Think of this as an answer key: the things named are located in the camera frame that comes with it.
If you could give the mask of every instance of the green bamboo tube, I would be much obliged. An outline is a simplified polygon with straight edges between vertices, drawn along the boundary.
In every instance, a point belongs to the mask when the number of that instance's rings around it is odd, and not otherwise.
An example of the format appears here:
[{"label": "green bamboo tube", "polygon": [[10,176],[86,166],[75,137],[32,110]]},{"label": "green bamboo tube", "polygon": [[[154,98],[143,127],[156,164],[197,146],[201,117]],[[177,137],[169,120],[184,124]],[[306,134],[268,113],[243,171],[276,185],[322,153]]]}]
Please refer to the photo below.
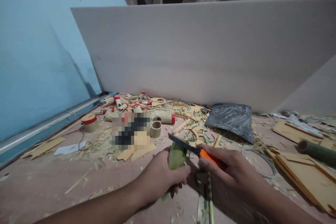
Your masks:
[{"label": "green bamboo tube", "polygon": [[307,140],[299,142],[298,150],[304,154],[320,160],[323,163],[327,163],[332,166],[336,166],[336,152],[327,148],[324,148],[315,143]]},{"label": "green bamboo tube", "polygon": [[168,167],[170,170],[176,170],[184,165],[184,161],[186,160],[187,149],[184,149],[181,145],[173,142],[168,156]]}]

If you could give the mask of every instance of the orange knife handle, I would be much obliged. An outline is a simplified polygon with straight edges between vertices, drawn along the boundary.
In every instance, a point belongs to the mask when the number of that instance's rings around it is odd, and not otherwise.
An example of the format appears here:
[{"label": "orange knife handle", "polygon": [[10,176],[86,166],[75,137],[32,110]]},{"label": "orange knife handle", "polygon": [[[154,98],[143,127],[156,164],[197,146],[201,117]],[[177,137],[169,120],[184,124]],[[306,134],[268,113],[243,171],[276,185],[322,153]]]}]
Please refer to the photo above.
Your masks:
[{"label": "orange knife handle", "polygon": [[209,155],[204,149],[201,150],[201,153],[199,154],[199,158],[205,158],[205,159],[210,160],[222,170],[225,170],[227,168],[227,165],[224,164],[222,160],[219,160],[218,158]]}]

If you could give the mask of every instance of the metal pipe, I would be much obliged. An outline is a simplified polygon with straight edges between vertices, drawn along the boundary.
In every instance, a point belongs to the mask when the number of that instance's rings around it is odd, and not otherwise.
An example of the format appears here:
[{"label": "metal pipe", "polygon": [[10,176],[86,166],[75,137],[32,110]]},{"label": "metal pipe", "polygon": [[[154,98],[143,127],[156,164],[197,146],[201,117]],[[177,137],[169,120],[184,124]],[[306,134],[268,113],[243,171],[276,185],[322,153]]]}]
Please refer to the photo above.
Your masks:
[{"label": "metal pipe", "polygon": [[64,119],[68,118],[71,115],[76,114],[78,111],[90,106],[91,104],[103,99],[106,96],[106,94],[99,94],[97,96],[94,96],[82,103],[79,103],[78,105],[65,110],[43,122],[40,122],[24,131],[21,131],[20,133],[17,133],[4,141],[0,142],[0,155],[4,154],[5,152],[9,151],[10,149],[14,148],[15,146],[18,146],[19,144],[27,141],[28,139],[36,136],[37,134],[40,134],[41,132],[45,131],[46,129],[49,129],[50,127],[54,126],[55,124],[63,121]]}]

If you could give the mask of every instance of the left hand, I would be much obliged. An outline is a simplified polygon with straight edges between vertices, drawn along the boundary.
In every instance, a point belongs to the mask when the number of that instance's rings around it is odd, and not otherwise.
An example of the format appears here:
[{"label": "left hand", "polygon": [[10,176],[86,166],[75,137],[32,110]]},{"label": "left hand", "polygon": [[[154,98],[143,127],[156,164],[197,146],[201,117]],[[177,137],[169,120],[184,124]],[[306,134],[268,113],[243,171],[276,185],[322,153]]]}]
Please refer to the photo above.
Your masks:
[{"label": "left hand", "polygon": [[176,185],[175,192],[177,193],[178,187],[182,188],[182,183],[187,184],[190,166],[170,170],[168,167],[169,149],[170,147],[160,151],[134,181],[142,193],[144,205],[162,197],[172,185]]}]

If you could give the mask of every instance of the white panel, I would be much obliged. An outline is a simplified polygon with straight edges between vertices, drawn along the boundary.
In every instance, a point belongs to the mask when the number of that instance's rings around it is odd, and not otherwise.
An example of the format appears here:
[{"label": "white panel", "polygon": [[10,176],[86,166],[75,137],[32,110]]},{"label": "white panel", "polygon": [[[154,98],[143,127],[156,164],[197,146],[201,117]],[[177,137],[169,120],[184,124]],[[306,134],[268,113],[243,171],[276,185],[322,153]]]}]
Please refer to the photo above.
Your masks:
[{"label": "white panel", "polygon": [[276,109],[336,117],[336,55]]},{"label": "white panel", "polygon": [[71,10],[106,91],[270,112],[336,54],[336,0]]}]

